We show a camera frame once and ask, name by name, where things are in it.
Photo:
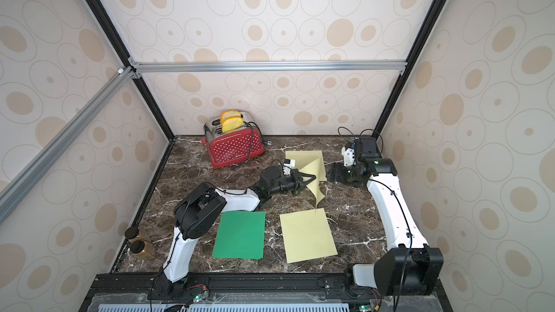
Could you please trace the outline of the yellow paper sheet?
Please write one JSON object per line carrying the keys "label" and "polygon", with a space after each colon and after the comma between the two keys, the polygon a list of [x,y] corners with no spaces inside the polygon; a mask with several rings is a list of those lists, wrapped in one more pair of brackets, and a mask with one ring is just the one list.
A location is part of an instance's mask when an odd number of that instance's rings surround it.
{"label": "yellow paper sheet", "polygon": [[325,198],[325,195],[320,191],[320,183],[326,180],[325,168],[322,158],[313,159],[305,166],[299,169],[299,172],[313,174],[317,177],[315,181],[309,184],[307,188],[313,193],[315,197],[314,207],[317,208],[320,201]]}
{"label": "yellow paper sheet", "polygon": [[280,224],[287,263],[338,254],[324,209],[280,215]]}
{"label": "yellow paper sheet", "polygon": [[295,168],[301,173],[314,175],[318,181],[327,181],[321,150],[286,151],[286,159],[294,160]]}

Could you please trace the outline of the yellow paper sheet front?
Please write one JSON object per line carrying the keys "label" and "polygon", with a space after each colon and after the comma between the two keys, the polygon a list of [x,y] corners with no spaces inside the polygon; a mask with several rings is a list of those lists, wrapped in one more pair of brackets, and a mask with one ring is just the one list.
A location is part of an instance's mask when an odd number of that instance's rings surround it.
{"label": "yellow paper sheet front", "polygon": [[324,209],[280,215],[280,224],[287,263],[338,254]]}

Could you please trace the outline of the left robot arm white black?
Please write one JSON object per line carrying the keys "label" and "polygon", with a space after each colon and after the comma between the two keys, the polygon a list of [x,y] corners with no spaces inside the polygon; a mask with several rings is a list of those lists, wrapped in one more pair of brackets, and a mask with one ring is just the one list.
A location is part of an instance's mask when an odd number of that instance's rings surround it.
{"label": "left robot arm white black", "polygon": [[298,195],[316,181],[313,174],[302,173],[283,163],[260,173],[258,182],[244,190],[219,189],[203,182],[174,210],[173,241],[153,293],[178,298],[186,292],[189,264],[195,247],[223,212],[253,212],[276,194]]}

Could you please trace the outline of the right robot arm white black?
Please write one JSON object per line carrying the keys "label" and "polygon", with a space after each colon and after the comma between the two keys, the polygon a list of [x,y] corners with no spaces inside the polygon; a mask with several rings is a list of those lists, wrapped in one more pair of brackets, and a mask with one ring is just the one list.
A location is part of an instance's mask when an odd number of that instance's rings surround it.
{"label": "right robot arm white black", "polygon": [[383,158],[375,139],[358,137],[345,145],[342,163],[327,172],[330,182],[365,186],[377,205],[387,253],[374,264],[352,267],[354,284],[376,288],[385,296],[432,294],[444,264],[439,248],[430,247],[413,220],[394,163]]}

